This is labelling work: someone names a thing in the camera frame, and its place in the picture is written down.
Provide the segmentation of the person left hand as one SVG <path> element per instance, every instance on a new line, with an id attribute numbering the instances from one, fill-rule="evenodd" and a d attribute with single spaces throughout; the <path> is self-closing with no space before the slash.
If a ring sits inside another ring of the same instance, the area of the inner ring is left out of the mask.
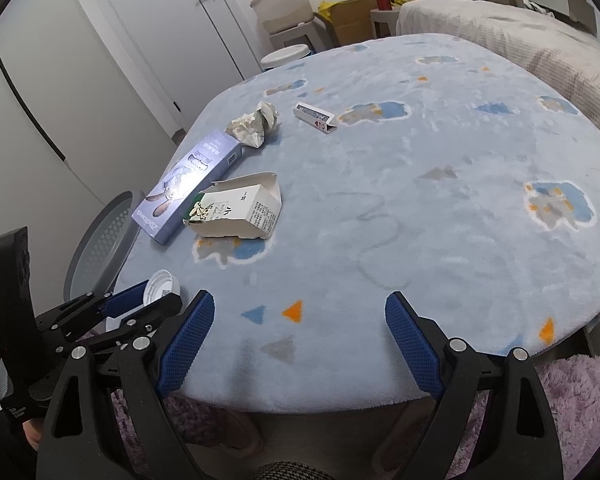
<path id="1" fill-rule="evenodd" d="M 38 451 L 40 449 L 40 444 L 43 435 L 42 419 L 26 420 L 22 424 L 22 428 L 29 444 L 32 446 L 32 448 L 35 449 L 35 451 Z"/>

